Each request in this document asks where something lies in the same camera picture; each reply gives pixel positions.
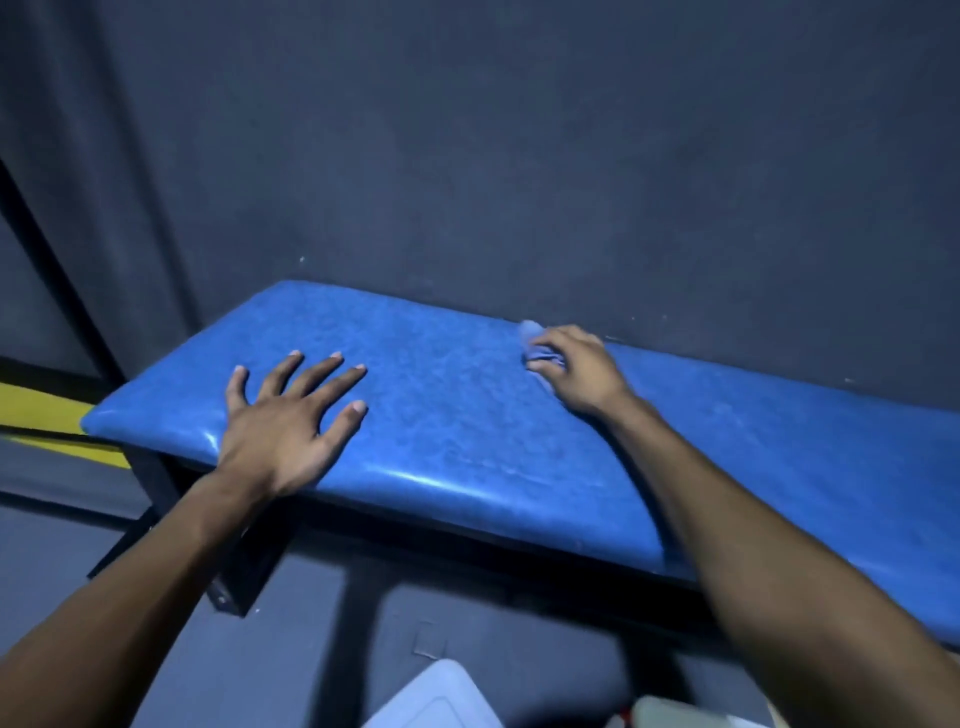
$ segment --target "blue vinyl cushion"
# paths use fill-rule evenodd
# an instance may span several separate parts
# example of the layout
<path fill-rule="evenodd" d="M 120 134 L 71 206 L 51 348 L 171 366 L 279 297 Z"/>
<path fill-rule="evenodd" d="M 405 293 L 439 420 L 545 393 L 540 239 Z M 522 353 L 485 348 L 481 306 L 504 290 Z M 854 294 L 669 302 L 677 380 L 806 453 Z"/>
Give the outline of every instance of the blue vinyl cushion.
<path fill-rule="evenodd" d="M 370 413 L 320 491 L 643 570 L 679 568 L 608 444 L 524 371 L 506 321 L 278 283 L 112 394 L 84 430 L 213 465 L 233 367 L 250 368 L 252 398 L 292 349 L 304 366 L 342 351 L 370 368 L 351 395 Z M 960 415 L 610 350 L 718 465 L 960 643 Z"/>

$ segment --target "cloth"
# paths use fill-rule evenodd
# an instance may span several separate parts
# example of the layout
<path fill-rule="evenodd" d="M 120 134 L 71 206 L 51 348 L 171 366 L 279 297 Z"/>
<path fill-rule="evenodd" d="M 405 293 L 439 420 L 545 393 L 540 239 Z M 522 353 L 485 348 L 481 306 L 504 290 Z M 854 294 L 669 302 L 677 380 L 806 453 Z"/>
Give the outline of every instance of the cloth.
<path fill-rule="evenodd" d="M 536 321 L 521 321 L 518 331 L 520 334 L 520 346 L 523 349 L 524 365 L 526 365 L 528 361 L 542 359 L 543 361 L 552 361 L 566 369 L 566 360 L 561 353 L 553 351 L 550 347 L 530 343 L 532 339 L 536 339 L 544 332 L 544 328 L 540 324 Z M 543 385 L 547 392 L 555 394 L 553 386 L 551 386 L 550 382 L 548 382 L 543 375 L 537 374 L 536 372 L 531 372 L 530 374 L 540 381 L 540 384 Z"/>

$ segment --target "forearm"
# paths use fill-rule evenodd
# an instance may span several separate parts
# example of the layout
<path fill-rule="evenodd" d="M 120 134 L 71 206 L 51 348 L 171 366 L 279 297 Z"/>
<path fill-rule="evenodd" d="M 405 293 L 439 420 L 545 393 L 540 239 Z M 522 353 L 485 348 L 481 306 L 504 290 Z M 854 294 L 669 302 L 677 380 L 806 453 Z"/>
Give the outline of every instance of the forearm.
<path fill-rule="evenodd" d="M 0 724 L 128 724 L 224 548 L 263 500 L 255 484 L 221 473 L 198 481 L 139 544 L 4 658 Z"/>
<path fill-rule="evenodd" d="M 869 579 L 639 400 L 619 401 L 607 423 L 683 542 L 725 631 L 796 725 L 937 725 L 960 716 L 956 665 Z"/>

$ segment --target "yellow tape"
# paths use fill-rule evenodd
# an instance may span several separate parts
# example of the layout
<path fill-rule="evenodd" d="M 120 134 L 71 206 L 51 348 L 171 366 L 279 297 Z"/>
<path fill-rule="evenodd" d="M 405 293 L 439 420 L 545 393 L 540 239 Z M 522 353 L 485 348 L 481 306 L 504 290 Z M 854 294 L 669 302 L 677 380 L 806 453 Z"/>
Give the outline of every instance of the yellow tape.
<path fill-rule="evenodd" d="M 93 405 L 86 402 L 67 400 L 34 389 L 0 383 L 0 424 L 2 425 L 83 434 L 84 431 L 80 429 L 80 419 L 91 409 Z M 24 445 L 84 457 L 116 468 L 130 467 L 123 453 L 109 445 L 64 443 L 19 435 L 10 435 L 9 438 Z"/>

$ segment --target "floor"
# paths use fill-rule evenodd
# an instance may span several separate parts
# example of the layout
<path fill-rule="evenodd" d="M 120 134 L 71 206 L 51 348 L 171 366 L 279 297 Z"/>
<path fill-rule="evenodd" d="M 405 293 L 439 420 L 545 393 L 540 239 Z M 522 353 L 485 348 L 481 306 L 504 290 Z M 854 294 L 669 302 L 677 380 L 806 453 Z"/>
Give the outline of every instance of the floor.
<path fill-rule="evenodd" d="M 86 465 L 71 471 L 76 461 L 58 462 L 54 453 L 10 443 L 0 450 L 0 492 L 39 487 L 43 478 L 30 473 L 97 474 Z M 131 483 L 116 471 L 102 475 L 84 487 L 48 483 L 43 493 L 76 501 L 93 491 L 117 515 L 132 515 Z M 0 651 L 84 583 L 121 527 L 116 518 L 0 497 Z M 635 625 L 584 621 L 363 543 L 308 533 L 245 619 L 207 601 L 197 607 L 135 725 L 354 726 L 440 657 L 467 669 L 508 727 L 602 724 L 648 692 L 772 724 L 735 663 L 678 652 Z"/>

